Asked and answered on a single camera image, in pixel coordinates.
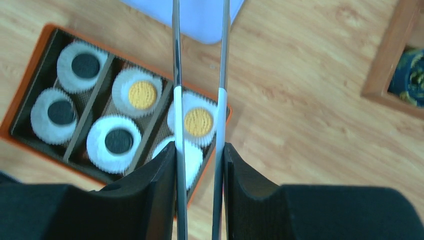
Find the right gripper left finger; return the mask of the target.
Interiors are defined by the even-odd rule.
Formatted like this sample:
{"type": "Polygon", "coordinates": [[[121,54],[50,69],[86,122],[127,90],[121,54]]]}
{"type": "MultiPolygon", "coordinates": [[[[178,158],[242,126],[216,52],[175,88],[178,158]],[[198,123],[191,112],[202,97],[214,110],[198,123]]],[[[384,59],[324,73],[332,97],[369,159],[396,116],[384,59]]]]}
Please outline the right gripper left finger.
{"type": "Polygon", "coordinates": [[[173,142],[101,190],[71,184],[0,186],[3,240],[169,240],[175,202],[173,142]]]}

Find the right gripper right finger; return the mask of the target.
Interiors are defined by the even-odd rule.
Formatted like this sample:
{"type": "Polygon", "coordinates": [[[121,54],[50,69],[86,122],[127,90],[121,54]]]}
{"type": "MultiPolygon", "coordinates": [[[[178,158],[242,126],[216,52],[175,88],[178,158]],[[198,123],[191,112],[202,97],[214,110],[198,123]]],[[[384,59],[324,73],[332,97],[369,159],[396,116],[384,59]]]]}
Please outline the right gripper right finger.
{"type": "Polygon", "coordinates": [[[226,143],[229,240],[421,240],[424,226],[399,191],[360,185],[278,185],[226,143]]]}

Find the metal tongs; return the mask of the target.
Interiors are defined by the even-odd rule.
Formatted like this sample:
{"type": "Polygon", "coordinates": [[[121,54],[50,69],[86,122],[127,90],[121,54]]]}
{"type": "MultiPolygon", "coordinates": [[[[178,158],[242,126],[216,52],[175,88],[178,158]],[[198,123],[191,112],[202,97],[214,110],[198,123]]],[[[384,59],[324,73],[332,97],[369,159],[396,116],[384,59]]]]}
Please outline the metal tongs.
{"type": "MultiPolygon", "coordinates": [[[[222,238],[222,203],[224,161],[223,152],[226,141],[227,121],[227,81],[229,30],[231,26],[230,1],[223,2],[222,39],[220,54],[219,88],[217,104],[217,132],[215,142],[215,171],[212,211],[213,240],[222,238]]],[[[188,239],[187,193],[185,174],[185,138],[183,110],[183,78],[181,62],[180,39],[180,2],[172,2],[172,32],[173,32],[173,103],[174,103],[174,137],[176,148],[176,202],[177,202],[177,238],[188,239]]]]}

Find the black sandwich cookie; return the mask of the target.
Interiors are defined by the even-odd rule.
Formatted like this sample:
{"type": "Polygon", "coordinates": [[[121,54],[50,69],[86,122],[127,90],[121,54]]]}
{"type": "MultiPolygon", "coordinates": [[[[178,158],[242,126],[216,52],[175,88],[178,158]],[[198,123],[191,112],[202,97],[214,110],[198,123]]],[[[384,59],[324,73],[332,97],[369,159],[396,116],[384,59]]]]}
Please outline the black sandwich cookie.
{"type": "Polygon", "coordinates": [[[73,105],[67,100],[57,100],[47,109],[49,119],[56,125],[69,125],[76,119],[73,105]]]}
{"type": "Polygon", "coordinates": [[[133,146],[133,135],[124,128],[115,128],[105,136],[106,149],[112,154],[125,154],[133,146]]]}
{"type": "Polygon", "coordinates": [[[100,71],[100,62],[93,54],[81,53],[76,55],[72,60],[71,69],[79,78],[92,79],[100,71]]]}

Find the round yellow biscuit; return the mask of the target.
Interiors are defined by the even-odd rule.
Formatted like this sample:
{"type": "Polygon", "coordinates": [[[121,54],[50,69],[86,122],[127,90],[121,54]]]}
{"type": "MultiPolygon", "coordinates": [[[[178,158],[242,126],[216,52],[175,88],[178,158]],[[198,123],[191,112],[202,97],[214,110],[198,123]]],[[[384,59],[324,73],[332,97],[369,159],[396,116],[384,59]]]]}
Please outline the round yellow biscuit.
{"type": "Polygon", "coordinates": [[[137,81],[128,90],[129,103],[138,110],[151,108],[158,97],[155,86],[149,81],[137,81]]]}
{"type": "Polygon", "coordinates": [[[213,127],[213,116],[205,108],[192,108],[184,117],[184,127],[194,137],[205,136],[213,127]]]}

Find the lavender cookie tray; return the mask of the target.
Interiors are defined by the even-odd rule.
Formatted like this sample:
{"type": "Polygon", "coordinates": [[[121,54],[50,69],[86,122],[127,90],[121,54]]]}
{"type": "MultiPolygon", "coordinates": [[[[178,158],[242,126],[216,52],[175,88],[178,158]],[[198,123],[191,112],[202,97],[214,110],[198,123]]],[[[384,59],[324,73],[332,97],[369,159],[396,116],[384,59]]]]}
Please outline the lavender cookie tray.
{"type": "MultiPolygon", "coordinates": [[[[124,0],[123,3],[161,24],[172,26],[172,0],[124,0]]],[[[224,3],[224,0],[180,0],[180,33],[206,45],[221,42],[224,3]]]]}

